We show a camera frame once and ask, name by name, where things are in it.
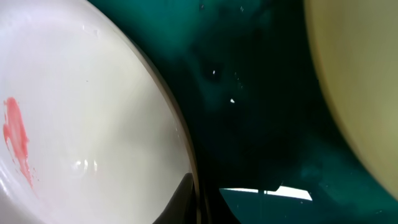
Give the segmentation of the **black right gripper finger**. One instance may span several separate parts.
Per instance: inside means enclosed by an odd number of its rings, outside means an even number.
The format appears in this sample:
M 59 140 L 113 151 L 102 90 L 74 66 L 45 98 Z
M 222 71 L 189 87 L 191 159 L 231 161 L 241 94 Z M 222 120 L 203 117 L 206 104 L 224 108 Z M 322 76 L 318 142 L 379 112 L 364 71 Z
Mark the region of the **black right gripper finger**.
M 186 173 L 154 224 L 196 224 L 196 195 L 192 173 Z

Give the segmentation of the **white plate with red stain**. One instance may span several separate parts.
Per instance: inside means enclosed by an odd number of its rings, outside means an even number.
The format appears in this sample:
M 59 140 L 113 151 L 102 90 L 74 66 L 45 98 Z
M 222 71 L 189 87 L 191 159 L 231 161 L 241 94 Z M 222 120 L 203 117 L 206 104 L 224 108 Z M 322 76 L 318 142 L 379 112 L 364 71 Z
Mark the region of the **white plate with red stain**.
M 154 223 L 192 146 L 165 83 L 88 1 L 1 2 L 1 222 Z

